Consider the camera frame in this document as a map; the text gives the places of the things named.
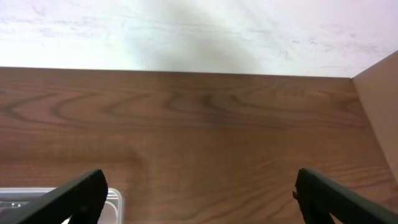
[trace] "plastic container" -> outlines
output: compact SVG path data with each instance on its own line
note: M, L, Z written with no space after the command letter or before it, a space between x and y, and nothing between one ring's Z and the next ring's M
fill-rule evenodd
M54 188L0 188L0 217L12 209L24 206L40 196L50 192ZM98 224L122 224L123 223L123 198L116 189L108 189L104 209Z

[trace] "white wall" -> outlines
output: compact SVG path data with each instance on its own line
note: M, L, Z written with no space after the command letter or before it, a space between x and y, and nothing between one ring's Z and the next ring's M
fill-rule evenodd
M397 0L0 0L0 66L353 77Z

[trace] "beige panel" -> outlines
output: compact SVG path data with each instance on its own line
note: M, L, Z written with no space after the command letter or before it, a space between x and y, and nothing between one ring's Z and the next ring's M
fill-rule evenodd
M354 83L398 180L398 51L354 77Z

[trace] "black object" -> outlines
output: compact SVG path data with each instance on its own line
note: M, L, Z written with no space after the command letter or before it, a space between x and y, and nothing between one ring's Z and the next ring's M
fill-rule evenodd
M97 224L107 195L104 174L94 170L14 209L0 223L61 224L72 216L69 224Z
M293 197L306 224L398 223L398 214L365 199L311 169L300 169Z

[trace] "wooden table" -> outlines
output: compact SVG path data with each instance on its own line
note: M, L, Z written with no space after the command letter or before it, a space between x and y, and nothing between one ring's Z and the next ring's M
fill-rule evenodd
M0 187L100 168L125 223L303 223L301 167L398 209L350 79L2 68L0 105Z

